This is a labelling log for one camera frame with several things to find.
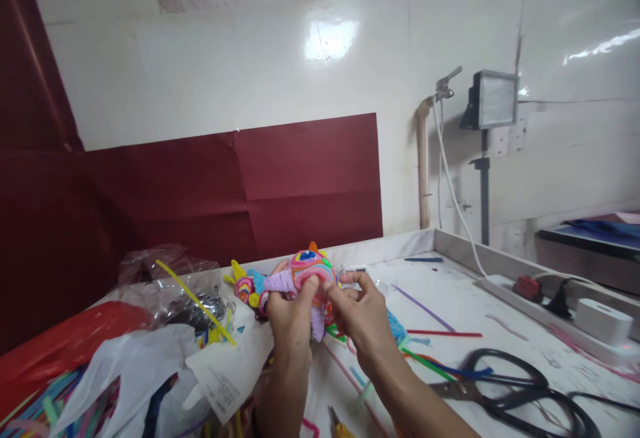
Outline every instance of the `left hand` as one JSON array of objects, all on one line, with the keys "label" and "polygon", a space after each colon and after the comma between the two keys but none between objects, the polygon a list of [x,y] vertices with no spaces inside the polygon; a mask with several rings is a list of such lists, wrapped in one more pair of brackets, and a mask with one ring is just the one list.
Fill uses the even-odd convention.
[{"label": "left hand", "polygon": [[[284,260],[272,274],[279,273],[288,265],[289,260]],[[292,301],[282,298],[280,292],[269,294],[267,312],[275,342],[273,364],[282,371],[304,372],[311,367],[311,302],[318,291],[318,284],[318,276],[310,276]]]}]

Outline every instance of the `right hand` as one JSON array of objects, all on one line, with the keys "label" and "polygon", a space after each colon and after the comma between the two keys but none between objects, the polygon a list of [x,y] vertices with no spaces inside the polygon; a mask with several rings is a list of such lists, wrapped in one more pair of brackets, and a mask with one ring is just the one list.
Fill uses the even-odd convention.
[{"label": "right hand", "polygon": [[321,286],[333,306],[338,330],[353,340],[362,371],[371,378],[385,362],[398,357],[404,361],[391,334],[385,297],[371,277],[354,271],[342,275],[340,282],[357,283],[361,290],[340,288],[332,283]]}]

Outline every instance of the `red plug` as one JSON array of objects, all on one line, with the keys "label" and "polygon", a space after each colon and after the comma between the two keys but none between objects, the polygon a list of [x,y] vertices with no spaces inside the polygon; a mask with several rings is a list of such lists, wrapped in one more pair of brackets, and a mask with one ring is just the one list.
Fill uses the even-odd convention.
[{"label": "red plug", "polygon": [[534,303],[542,303],[542,284],[528,276],[518,277],[518,281],[513,286],[513,290],[522,298],[526,298]]}]

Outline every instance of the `white cable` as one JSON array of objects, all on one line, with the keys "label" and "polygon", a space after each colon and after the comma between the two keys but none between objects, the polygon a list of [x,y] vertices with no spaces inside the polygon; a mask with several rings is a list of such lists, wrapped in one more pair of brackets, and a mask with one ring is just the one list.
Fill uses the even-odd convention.
[{"label": "white cable", "polygon": [[[440,128],[440,133],[442,136],[445,136],[445,108],[443,105],[443,101],[440,100],[440,123],[437,121],[435,125]],[[440,211],[440,175],[442,175],[442,153],[440,153],[440,164],[438,164],[438,223],[440,224],[440,229],[442,229],[442,213]]]},{"label": "white cable", "polygon": [[[436,96],[437,95],[434,95],[432,97],[432,100],[433,100],[434,104],[437,104]],[[479,268],[480,272],[482,272],[482,274],[484,276],[487,276],[487,273],[485,272],[484,268],[482,268],[482,265],[480,264],[480,258],[478,258],[478,253],[475,250],[475,242],[473,241],[473,238],[471,237],[471,232],[469,231],[467,223],[465,222],[465,219],[462,216],[462,212],[460,211],[460,206],[458,205],[458,200],[456,199],[455,193],[453,192],[453,185],[451,184],[451,175],[449,174],[449,165],[447,163],[447,155],[445,154],[445,146],[444,146],[444,144],[442,142],[442,131],[440,130],[440,126],[438,126],[439,120],[438,120],[438,111],[437,110],[438,110],[437,106],[434,106],[433,107],[433,113],[435,115],[435,122],[436,122],[435,130],[438,132],[438,140],[440,141],[440,156],[442,157],[442,162],[445,164],[445,175],[447,176],[447,183],[449,184],[449,191],[451,192],[451,198],[453,198],[453,204],[455,205],[455,209],[458,212],[458,216],[460,217],[460,221],[462,222],[462,226],[465,228],[465,231],[467,232],[467,236],[469,238],[469,242],[471,243],[471,249],[473,250],[473,256],[475,258],[475,262],[478,264],[478,268]]]},{"label": "white cable", "polygon": [[579,277],[579,276],[576,276],[576,275],[570,275],[568,273],[547,273],[547,272],[544,272],[544,273],[538,273],[536,275],[532,275],[531,278],[537,280],[538,278],[542,278],[542,277],[545,277],[545,276],[557,276],[557,277],[560,277],[560,278],[573,278],[573,279],[576,279],[576,280],[584,281],[584,282],[589,283],[591,285],[596,285],[596,286],[602,287],[602,285],[600,283],[596,283],[595,281],[591,281],[589,279],[582,278],[582,277]]}]

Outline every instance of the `white table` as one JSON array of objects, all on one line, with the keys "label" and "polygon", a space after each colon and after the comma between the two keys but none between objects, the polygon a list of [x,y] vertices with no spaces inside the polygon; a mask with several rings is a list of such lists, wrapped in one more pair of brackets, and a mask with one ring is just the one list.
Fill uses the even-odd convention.
[{"label": "white table", "polygon": [[[408,233],[380,240],[354,243],[342,247],[328,249],[329,258],[336,265],[366,265],[374,282],[387,292],[387,306],[400,320],[406,329],[444,330],[434,318],[424,310],[395,291],[390,285],[398,285],[413,295],[426,307],[457,331],[480,332],[482,338],[459,338],[429,336],[431,346],[422,343],[410,343],[409,348],[416,352],[430,355],[448,366],[458,366],[464,358],[478,348],[495,348],[516,355],[536,368],[549,380],[550,386],[562,393],[584,391],[594,395],[602,395],[610,399],[640,407],[640,385],[591,363],[574,353],[568,346],[551,335],[546,328],[528,316],[502,302],[486,292],[478,284],[480,276],[465,268],[447,255],[434,250],[438,248],[438,240],[434,239],[434,231]],[[442,257],[444,263],[418,263],[404,261],[405,257]],[[519,265],[530,267],[531,264],[514,257],[500,256],[498,261],[511,259],[508,267]],[[481,254],[481,259],[490,261],[491,255]],[[245,269],[256,267],[270,271],[279,259],[243,265]],[[504,329],[496,321],[487,318],[494,315],[520,334],[529,338],[524,341]],[[349,368],[360,370],[356,356],[346,347],[325,337],[331,349],[343,364]],[[426,383],[438,383],[443,379],[423,365],[410,359],[416,374]],[[331,436],[331,422],[328,406],[334,406],[339,418],[357,437],[380,436],[366,408],[350,415],[348,404],[357,397],[352,384],[344,376],[338,365],[320,345],[314,346],[313,365],[309,377],[309,394],[305,408],[305,417],[315,423],[321,436]],[[640,436],[640,417],[599,402],[583,398],[578,404],[591,416],[603,437]],[[384,422],[390,436],[396,436],[391,418],[376,396],[370,403]],[[481,436],[513,437],[526,436],[519,431],[491,418],[479,405],[470,402],[448,401]],[[564,413],[554,403],[542,402],[546,410],[554,413],[565,426],[569,426]],[[522,417],[534,420],[546,429],[562,434],[563,430],[544,420],[541,412],[532,405],[518,411]],[[311,436],[304,429],[301,436]]]}]

